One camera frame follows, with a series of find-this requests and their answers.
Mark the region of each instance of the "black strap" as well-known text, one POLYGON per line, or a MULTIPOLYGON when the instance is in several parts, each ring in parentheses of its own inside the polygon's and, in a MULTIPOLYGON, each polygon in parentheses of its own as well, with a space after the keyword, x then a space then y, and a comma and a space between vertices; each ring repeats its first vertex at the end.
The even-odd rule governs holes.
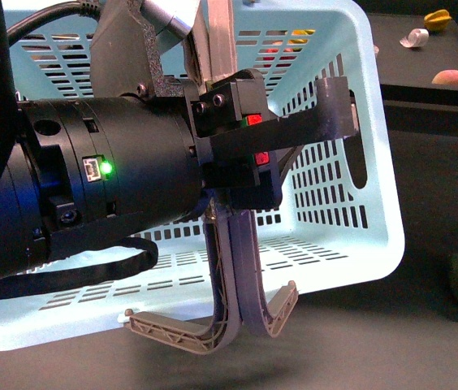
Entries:
POLYGON ((8 276, 0 279, 0 299, 58 293, 111 280, 125 279, 147 271, 157 264, 158 248, 152 241, 127 237, 120 240, 116 246, 140 249, 144 252, 117 262, 83 266, 71 270, 8 276))

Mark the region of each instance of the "white object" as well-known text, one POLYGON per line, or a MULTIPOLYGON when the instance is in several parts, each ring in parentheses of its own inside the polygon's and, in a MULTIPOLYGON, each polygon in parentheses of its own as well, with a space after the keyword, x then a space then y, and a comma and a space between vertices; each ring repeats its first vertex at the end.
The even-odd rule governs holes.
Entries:
POLYGON ((422 47, 427 43, 430 34, 425 28, 415 28, 411 30, 407 37, 400 40, 400 44, 408 49, 422 47))

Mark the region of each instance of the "gripper jaw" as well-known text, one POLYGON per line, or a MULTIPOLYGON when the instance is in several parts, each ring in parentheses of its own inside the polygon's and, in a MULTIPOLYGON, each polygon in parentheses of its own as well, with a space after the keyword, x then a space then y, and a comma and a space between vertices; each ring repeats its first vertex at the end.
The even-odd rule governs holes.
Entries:
POLYGON ((298 292, 290 281, 267 305, 254 213, 233 211, 212 201, 205 212, 204 233, 214 299, 210 325, 140 312, 130 315, 125 327, 201 355, 231 343, 242 320, 253 334, 276 337, 297 302, 298 292))

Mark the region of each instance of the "black cable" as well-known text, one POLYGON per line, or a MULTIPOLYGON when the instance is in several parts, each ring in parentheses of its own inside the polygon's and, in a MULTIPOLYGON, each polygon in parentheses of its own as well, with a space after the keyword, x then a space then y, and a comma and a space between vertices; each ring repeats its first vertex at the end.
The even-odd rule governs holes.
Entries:
POLYGON ((69 15, 87 16, 99 20, 101 6, 89 0, 79 0, 62 2, 39 10, 7 29, 9 47, 37 28, 69 15))

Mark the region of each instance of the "yellow object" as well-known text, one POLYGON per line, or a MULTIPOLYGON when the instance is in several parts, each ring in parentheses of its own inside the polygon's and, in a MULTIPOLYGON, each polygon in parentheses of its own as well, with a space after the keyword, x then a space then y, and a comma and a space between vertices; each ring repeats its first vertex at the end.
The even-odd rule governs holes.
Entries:
POLYGON ((424 26, 437 33, 443 31, 452 19, 447 10, 438 10, 424 17, 424 26))
MULTIPOLYGON (((292 35, 312 35, 315 32, 316 30, 294 30, 292 35)), ((308 41, 308 39, 291 39, 288 43, 291 45, 295 45, 296 43, 299 45, 304 45, 308 41)))

